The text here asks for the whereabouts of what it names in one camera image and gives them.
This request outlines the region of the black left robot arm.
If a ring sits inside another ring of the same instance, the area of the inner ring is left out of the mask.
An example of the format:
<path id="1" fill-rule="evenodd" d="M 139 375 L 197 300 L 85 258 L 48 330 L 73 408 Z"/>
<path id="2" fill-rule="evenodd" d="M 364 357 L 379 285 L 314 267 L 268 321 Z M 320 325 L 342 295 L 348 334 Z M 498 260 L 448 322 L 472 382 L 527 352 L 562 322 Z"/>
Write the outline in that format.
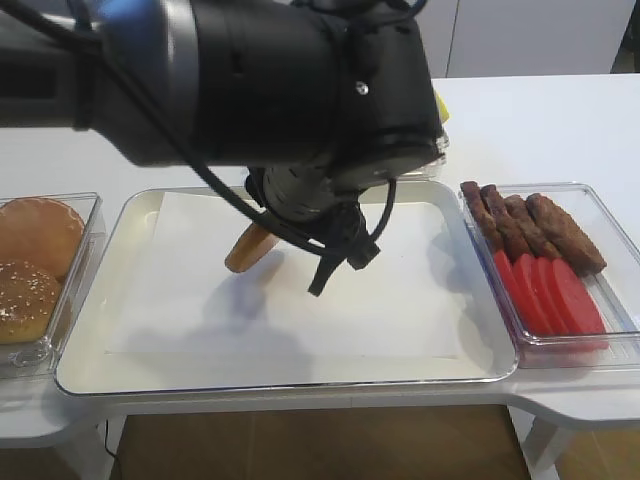
<path id="1" fill-rule="evenodd" d="M 1 124 L 92 130 L 141 167 L 185 164 L 319 259 L 378 254 L 359 198 L 439 160 L 446 135 L 417 1 L 1 5 Z"/>

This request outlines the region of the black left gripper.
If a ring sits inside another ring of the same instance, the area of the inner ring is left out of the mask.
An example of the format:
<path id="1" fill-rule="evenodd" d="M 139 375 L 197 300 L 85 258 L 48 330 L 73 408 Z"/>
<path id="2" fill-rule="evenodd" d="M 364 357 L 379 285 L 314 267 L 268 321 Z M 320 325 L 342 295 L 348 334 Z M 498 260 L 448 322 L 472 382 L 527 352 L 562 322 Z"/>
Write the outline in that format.
<path id="1" fill-rule="evenodd" d="M 359 196 L 383 184 L 381 179 L 335 183 L 322 167 L 250 167 L 245 190 L 265 216 L 278 221 L 291 236 L 314 239 L 338 256 L 321 256 L 308 287 L 320 296 L 335 270 L 347 260 L 355 270 L 366 267 L 380 252 L 376 244 L 383 227 L 369 233 Z"/>

